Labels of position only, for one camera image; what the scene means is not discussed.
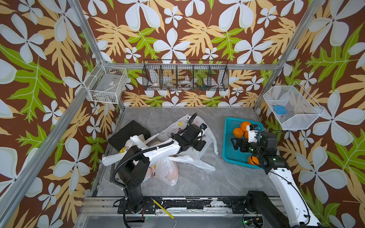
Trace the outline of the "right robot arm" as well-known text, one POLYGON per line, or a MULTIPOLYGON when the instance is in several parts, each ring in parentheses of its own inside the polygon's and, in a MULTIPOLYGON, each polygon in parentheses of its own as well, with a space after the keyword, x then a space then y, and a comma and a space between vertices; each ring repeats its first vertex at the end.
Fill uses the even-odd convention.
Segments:
POLYGON ((250 131, 247 139, 231 138, 235 150, 251 153, 279 193, 286 213, 283 214, 262 191, 246 194, 245 210, 261 214, 274 228, 321 228, 294 182, 286 160, 277 155, 277 136, 269 132, 250 131))

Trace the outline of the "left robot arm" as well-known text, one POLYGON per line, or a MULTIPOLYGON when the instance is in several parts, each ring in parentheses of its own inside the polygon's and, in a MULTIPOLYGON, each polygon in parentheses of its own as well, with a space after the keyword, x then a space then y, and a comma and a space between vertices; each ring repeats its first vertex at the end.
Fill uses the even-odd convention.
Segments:
POLYGON ((184 129, 172 133, 168 140, 148 147, 145 143, 137 142, 119 160, 111 171, 110 181, 122 188, 125 194, 125 208, 132 213, 139 213, 144 207, 144 197, 141 183, 147 174, 150 165, 161 159, 185 152, 190 148, 201 151, 206 145, 203 135, 208 129, 204 123, 193 123, 197 113, 194 113, 184 129))

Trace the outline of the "white printed plastic bag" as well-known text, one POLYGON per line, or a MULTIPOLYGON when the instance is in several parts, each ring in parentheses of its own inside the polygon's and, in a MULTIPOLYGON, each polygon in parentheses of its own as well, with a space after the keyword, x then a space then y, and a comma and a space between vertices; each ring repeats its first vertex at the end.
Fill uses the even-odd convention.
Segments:
POLYGON ((145 139, 143 135, 131 136, 130 139, 128 139, 127 142, 125 143, 125 146, 119 151, 119 153, 114 154, 114 155, 105 156, 102 158, 103 165, 109 166, 109 165, 112 165, 112 164, 120 161, 121 159, 123 159, 123 157, 126 155, 126 153, 131 150, 132 146, 136 145, 138 148, 140 148, 140 146, 147 147, 147 144, 149 144, 157 136, 158 136, 158 134, 155 134, 148 139, 145 139))

